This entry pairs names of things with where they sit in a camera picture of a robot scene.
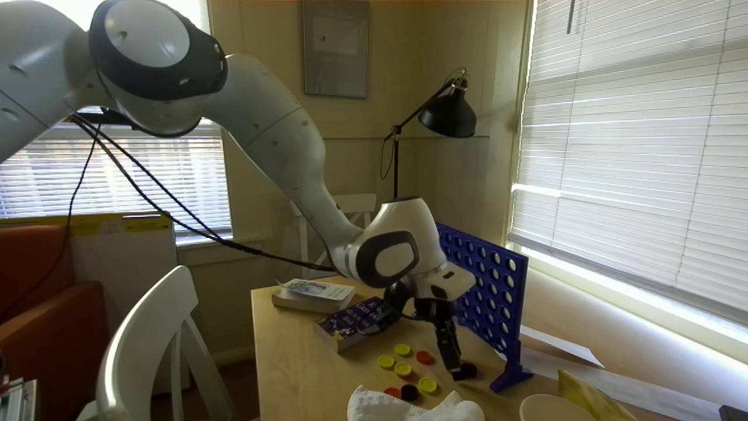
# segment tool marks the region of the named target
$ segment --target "white cloth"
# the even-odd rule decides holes
[[[485,421],[485,416],[477,403],[462,400],[457,392],[427,411],[359,386],[348,401],[348,421]]]

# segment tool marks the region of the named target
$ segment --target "game board stand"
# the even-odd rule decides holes
[[[504,372],[491,390],[499,393],[531,378],[533,373],[520,361],[519,340],[527,257],[446,225],[437,224],[437,230],[447,259],[476,280],[455,301],[458,323],[506,357]]]

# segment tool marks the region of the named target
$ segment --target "white window blind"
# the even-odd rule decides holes
[[[576,3],[537,4],[510,237],[742,318],[748,0]]]
[[[45,0],[79,25],[91,19],[101,0]],[[207,29],[204,0],[164,1]],[[178,139],[157,139],[130,127],[102,127],[162,182],[184,205],[219,234],[229,234],[231,220],[226,174],[218,125],[203,120]],[[59,124],[0,164],[0,218],[67,214],[70,196],[80,178],[91,139],[74,124]],[[114,152],[142,190],[182,222],[200,226],[173,203],[155,183],[124,155]],[[96,148],[76,196],[73,213],[152,211],[115,164]],[[190,240],[189,231],[174,225],[177,243]]]

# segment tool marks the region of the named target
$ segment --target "white bowl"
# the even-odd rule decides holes
[[[519,405],[522,421],[595,421],[592,415],[564,398],[532,395]]]

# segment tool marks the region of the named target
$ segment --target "purple book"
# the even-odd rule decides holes
[[[315,330],[335,348],[336,352],[341,352],[366,338],[358,331],[366,330],[375,324],[377,308],[381,302],[381,298],[371,297],[320,318],[316,321]]]

